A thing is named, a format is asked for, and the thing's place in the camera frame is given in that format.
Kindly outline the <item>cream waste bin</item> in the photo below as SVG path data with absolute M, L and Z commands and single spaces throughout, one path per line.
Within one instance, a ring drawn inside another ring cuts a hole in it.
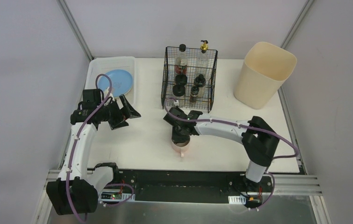
M 269 42 L 256 43 L 246 54 L 234 88 L 243 104 L 259 110 L 275 95 L 297 65 L 291 52 Z

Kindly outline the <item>black lid granule shaker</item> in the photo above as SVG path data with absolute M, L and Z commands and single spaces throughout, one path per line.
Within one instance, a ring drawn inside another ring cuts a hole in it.
M 176 84 L 172 88 L 173 96 L 175 98 L 183 98 L 186 92 L 185 86 L 181 84 Z

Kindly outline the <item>black lid white shaker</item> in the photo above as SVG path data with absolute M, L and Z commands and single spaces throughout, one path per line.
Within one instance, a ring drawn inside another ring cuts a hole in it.
M 202 88 L 206 85 L 206 78 L 203 74 L 199 74 L 195 79 L 194 79 L 194 85 Z

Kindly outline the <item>small dark pepper jar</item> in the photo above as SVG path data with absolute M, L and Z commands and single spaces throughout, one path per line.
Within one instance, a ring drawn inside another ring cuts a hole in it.
M 197 101 L 200 89 L 197 86 L 192 86 L 190 91 L 190 102 L 195 103 Z

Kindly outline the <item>clear glass oil bottle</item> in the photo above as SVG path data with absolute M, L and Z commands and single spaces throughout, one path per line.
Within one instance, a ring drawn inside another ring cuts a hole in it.
M 209 57 L 207 54 L 208 51 L 208 41 L 201 40 L 202 44 L 200 46 L 200 52 L 197 56 L 197 63 L 196 63 L 196 76 L 202 75 L 206 78 L 206 72 L 208 70 L 208 61 Z

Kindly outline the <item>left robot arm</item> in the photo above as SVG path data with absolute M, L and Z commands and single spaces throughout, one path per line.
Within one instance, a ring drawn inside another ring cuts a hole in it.
M 83 90 L 83 99 L 70 116 L 71 133 L 64 163 L 56 180 L 46 186 L 58 215 L 93 213 L 107 184 L 122 185 L 114 162 L 99 163 L 88 174 L 91 145 L 101 123 L 108 123 L 115 130 L 128 126 L 128 119 L 140 116 L 123 94 L 114 98 L 101 89 Z

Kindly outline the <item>blue round plate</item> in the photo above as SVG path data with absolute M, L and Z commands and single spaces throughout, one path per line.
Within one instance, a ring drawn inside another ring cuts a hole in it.
M 112 94 L 114 97 L 119 97 L 121 94 L 126 94 L 133 86 L 133 77 L 131 73 L 126 70 L 111 70 L 105 73 L 112 82 Z M 101 89 L 102 91 L 109 87 L 109 81 L 107 78 L 101 76 L 98 81 L 96 87 Z

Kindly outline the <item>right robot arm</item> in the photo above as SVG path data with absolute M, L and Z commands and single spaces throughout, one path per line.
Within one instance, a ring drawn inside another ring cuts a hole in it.
M 274 130 L 258 116 L 250 120 L 230 120 L 195 110 L 185 114 L 179 107 L 171 107 L 163 119 L 176 132 L 177 143 L 191 135 L 209 135 L 242 144 L 249 158 L 245 178 L 254 183 L 262 180 L 280 141 Z

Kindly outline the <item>red label vinegar bottle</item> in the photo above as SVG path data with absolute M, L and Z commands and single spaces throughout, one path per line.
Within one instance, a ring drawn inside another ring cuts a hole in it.
M 188 57 L 186 53 L 186 45 L 179 45 L 179 52 L 175 58 L 174 71 L 177 75 L 186 75 L 188 65 Z

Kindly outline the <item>black lid seasoning shaker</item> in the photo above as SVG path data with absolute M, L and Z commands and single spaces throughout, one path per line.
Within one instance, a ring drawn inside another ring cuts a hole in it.
M 178 74 L 174 78 L 175 84 L 185 86 L 187 84 L 187 76 L 185 74 Z

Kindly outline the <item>pink mug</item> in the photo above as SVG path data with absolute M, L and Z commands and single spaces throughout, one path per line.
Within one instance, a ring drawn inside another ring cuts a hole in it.
M 171 147 L 175 152 L 179 154 L 180 158 L 184 158 L 186 151 L 189 150 L 190 141 L 188 140 L 182 143 L 174 143 L 171 141 Z

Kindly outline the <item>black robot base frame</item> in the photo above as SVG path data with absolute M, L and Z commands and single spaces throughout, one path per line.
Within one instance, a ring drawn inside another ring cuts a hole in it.
M 171 171 L 122 169 L 119 177 L 99 195 L 99 201 L 248 204 L 260 206 L 273 191 L 267 175 L 253 183 L 244 172 Z

